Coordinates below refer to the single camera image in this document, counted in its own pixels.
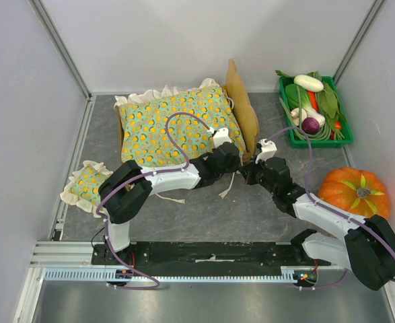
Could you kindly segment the small lemon print pillow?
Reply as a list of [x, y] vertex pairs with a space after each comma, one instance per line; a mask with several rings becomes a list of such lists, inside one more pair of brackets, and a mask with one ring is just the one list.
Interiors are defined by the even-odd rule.
[[60, 198], [67, 205], [76, 206], [95, 218], [101, 218], [96, 213], [100, 204], [98, 189], [112, 174], [103, 162], [85, 160], [81, 169], [72, 172]]

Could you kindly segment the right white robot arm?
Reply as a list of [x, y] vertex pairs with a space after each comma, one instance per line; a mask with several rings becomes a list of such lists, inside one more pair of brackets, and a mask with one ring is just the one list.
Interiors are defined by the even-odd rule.
[[317, 259], [339, 265], [374, 291], [395, 282], [395, 233], [383, 217], [366, 218], [329, 205], [296, 184], [280, 157], [251, 162], [241, 173], [246, 184], [259, 184], [270, 192], [280, 211], [326, 231], [326, 235], [311, 233], [292, 245], [294, 263]]

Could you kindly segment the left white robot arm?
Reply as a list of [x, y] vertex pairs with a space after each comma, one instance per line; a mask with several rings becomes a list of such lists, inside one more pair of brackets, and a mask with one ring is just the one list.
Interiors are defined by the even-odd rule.
[[238, 148], [233, 143], [223, 143], [176, 166], [146, 168], [134, 160], [123, 163], [98, 188], [100, 204], [96, 213], [106, 220], [106, 257], [114, 264], [124, 264], [129, 259], [130, 221], [149, 196], [210, 186], [222, 175], [236, 172], [240, 162]]

